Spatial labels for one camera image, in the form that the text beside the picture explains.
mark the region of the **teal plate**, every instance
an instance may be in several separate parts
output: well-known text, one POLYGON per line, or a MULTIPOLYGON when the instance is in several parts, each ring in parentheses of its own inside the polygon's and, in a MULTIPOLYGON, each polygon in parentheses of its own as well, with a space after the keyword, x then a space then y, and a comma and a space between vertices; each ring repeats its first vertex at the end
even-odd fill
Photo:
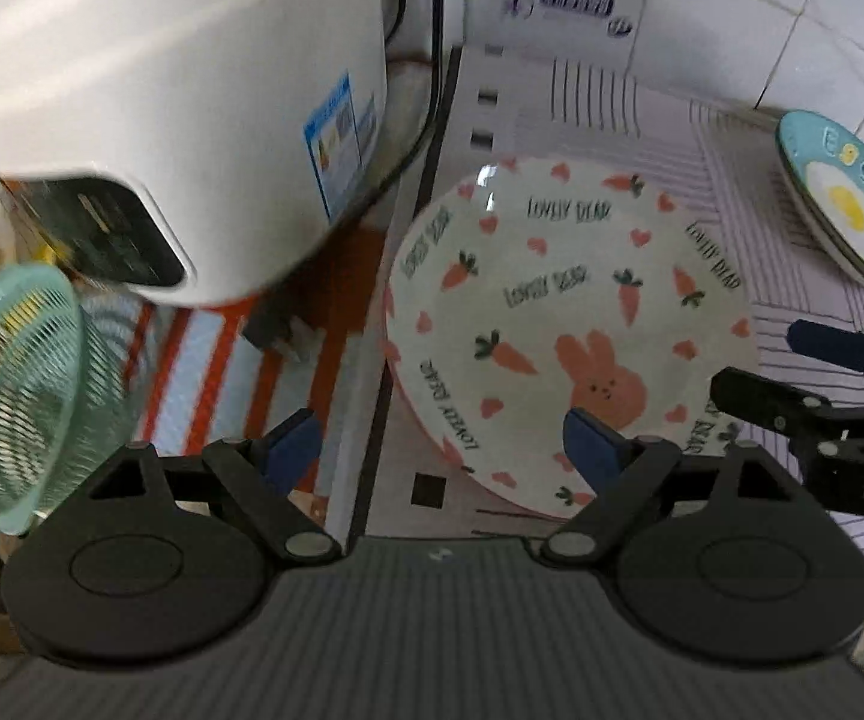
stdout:
POLYGON ((841 124, 809 111, 785 114, 776 141, 784 167, 829 242, 864 275, 864 143, 841 124))

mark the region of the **rabbit ear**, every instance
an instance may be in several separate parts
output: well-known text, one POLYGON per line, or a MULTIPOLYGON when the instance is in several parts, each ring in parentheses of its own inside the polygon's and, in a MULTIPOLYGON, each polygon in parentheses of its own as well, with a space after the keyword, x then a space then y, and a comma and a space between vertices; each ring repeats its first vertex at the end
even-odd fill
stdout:
POLYGON ((555 342, 555 353, 559 365, 568 374, 572 384, 582 384, 592 372, 592 361, 589 353, 574 336, 559 336, 555 342))
POLYGON ((616 367, 616 353, 611 347, 611 341, 605 333, 592 330, 586 336, 589 345, 589 357, 592 360, 592 370, 600 376, 611 375, 616 367))

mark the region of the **egg yolk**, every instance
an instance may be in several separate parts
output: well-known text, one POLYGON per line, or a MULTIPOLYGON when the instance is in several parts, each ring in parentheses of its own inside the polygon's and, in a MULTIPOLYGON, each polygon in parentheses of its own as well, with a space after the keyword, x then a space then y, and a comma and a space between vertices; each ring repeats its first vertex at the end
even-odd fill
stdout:
POLYGON ((832 187, 829 190, 832 204, 842 212, 848 220, 848 226, 856 232, 864 232, 864 212, 856 196, 845 187, 832 187))

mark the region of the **plate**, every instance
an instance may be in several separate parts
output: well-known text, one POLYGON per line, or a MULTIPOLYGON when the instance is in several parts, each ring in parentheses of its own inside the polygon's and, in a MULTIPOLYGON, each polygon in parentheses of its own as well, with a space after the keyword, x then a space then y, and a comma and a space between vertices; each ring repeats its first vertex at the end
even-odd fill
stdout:
POLYGON ((563 454, 582 406, 626 436, 721 454, 709 403, 754 370, 742 279, 678 201, 596 162, 482 167, 415 220, 385 293, 386 356, 445 461, 512 503, 592 500, 563 454))
POLYGON ((832 259, 864 284, 864 143, 809 111, 785 114, 776 142, 805 223, 832 259))

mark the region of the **silver screw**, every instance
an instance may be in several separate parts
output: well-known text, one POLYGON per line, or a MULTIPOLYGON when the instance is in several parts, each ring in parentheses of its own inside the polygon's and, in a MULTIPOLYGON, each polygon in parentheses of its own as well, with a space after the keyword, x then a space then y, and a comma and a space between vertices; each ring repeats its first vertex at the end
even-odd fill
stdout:
POLYGON ((332 549, 332 539, 325 533, 306 531, 289 536, 285 542, 285 551, 293 557, 324 557, 332 549))
POLYGON ((595 539, 576 531, 555 533, 549 538, 548 545, 552 553, 559 557, 585 557, 595 552, 595 539))

